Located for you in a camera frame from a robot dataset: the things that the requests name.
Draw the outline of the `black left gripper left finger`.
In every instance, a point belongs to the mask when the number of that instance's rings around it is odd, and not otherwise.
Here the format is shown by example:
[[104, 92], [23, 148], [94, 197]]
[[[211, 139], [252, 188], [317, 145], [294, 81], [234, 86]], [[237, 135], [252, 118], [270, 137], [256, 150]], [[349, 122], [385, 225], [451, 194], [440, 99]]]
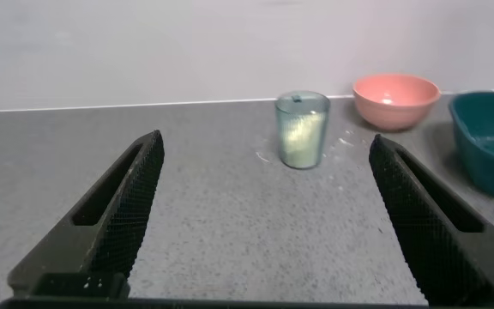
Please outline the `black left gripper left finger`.
[[128, 277], [142, 246], [164, 157], [159, 131], [136, 139], [10, 271], [13, 294], [32, 292], [48, 274]]

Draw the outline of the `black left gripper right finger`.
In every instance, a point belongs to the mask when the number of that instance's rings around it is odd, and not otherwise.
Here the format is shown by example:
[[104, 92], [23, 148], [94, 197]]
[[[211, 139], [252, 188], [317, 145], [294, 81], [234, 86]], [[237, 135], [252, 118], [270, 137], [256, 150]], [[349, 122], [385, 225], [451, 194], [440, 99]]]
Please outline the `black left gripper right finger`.
[[494, 307], [494, 226], [399, 143], [375, 135], [369, 163], [429, 304]]

